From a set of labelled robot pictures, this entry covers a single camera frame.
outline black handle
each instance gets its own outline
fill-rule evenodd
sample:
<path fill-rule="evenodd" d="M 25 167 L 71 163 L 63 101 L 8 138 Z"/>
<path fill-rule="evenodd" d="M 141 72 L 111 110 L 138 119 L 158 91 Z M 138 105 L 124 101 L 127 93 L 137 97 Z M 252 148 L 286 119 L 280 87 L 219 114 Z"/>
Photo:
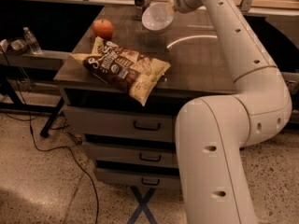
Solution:
<path fill-rule="evenodd" d="M 143 185 L 158 186 L 158 185 L 160 184 L 160 179 L 157 179 L 157 182 L 155 182 L 155 183 L 148 183 L 148 182 L 145 182 L 145 181 L 144 181 L 144 178 L 142 177 L 142 178 L 141 178 L 141 183 L 142 183 Z"/>
<path fill-rule="evenodd" d="M 154 162 L 158 162 L 161 160 L 161 154 L 159 155 L 159 157 L 157 158 L 144 158 L 142 157 L 142 153 L 139 153 L 139 159 L 142 160 L 142 161 L 154 161 Z"/>
<path fill-rule="evenodd" d="M 159 131 L 161 128 L 161 123 L 157 124 L 157 127 L 142 127 L 140 125 L 137 124 L 137 121 L 134 120 L 134 128 L 137 130 L 142 130 L 142 131 Z"/>

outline apple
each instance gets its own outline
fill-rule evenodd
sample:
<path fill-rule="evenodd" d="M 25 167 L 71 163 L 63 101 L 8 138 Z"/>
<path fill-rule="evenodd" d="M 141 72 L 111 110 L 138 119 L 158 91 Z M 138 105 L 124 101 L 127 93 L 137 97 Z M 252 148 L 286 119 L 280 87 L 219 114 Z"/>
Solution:
<path fill-rule="evenodd" d="M 113 24 L 107 19 L 95 20 L 92 25 L 94 36 L 100 36 L 104 40 L 111 40 Z"/>

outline chip bag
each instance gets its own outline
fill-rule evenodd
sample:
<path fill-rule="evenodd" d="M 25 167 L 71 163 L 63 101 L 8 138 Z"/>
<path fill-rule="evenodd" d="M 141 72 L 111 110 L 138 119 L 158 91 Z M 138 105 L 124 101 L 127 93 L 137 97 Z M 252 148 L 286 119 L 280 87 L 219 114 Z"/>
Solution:
<path fill-rule="evenodd" d="M 170 63 L 95 38 L 92 54 L 71 56 L 111 87 L 129 94 L 143 106 Z"/>

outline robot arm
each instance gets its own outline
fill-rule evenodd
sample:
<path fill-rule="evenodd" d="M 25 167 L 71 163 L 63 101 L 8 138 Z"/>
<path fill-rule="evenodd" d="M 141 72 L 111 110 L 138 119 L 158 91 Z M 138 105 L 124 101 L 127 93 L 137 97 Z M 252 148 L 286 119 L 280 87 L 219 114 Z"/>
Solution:
<path fill-rule="evenodd" d="M 278 134 L 292 101 L 285 81 L 233 0 L 175 0 L 201 5 L 216 29 L 237 90 L 196 98 L 178 113 L 176 146 L 189 224 L 256 224 L 239 149 Z"/>

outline clear water bottle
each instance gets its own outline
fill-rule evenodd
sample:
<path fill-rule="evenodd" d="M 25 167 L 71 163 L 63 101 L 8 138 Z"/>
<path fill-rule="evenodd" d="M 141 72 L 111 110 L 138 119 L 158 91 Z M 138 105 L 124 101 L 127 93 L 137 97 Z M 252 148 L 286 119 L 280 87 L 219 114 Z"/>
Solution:
<path fill-rule="evenodd" d="M 34 33 L 31 32 L 28 27 L 24 27 L 23 30 L 24 30 L 24 37 L 28 43 L 31 52 L 34 54 L 40 54 L 42 51 L 41 48 L 39 47 L 39 44 L 36 40 L 36 36 L 34 35 Z"/>

